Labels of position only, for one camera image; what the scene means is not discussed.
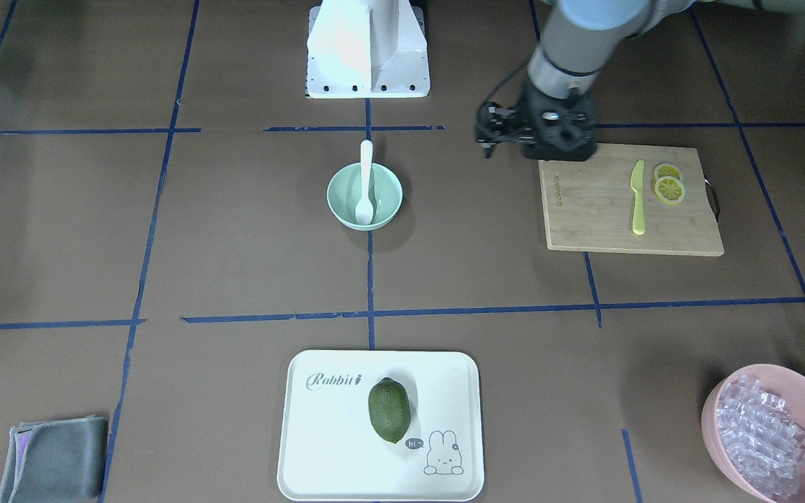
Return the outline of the silver blue second robot arm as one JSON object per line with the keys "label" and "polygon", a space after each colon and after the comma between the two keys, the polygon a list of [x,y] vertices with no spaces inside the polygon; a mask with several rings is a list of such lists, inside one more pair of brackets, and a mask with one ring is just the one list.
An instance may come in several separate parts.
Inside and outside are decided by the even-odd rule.
{"label": "silver blue second robot arm", "polygon": [[515,105],[523,153],[586,161],[597,149],[590,89],[623,39],[651,31],[690,1],[558,1],[528,61]]}

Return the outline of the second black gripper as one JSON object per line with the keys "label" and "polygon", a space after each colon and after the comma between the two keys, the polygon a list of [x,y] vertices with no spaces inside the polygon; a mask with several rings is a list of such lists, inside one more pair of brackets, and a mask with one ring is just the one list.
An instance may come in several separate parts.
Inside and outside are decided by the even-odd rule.
{"label": "second black gripper", "polygon": [[586,161],[597,151],[595,103],[590,92],[571,89],[564,99],[539,90],[524,80],[518,113],[530,129],[521,152],[528,159]]}

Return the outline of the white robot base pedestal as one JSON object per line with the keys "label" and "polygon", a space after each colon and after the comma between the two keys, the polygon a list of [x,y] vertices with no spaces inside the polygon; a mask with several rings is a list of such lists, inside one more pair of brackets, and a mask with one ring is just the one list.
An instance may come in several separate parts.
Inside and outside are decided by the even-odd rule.
{"label": "white robot base pedestal", "polygon": [[305,92],[311,99],[429,95],[423,1],[323,1],[309,11]]}

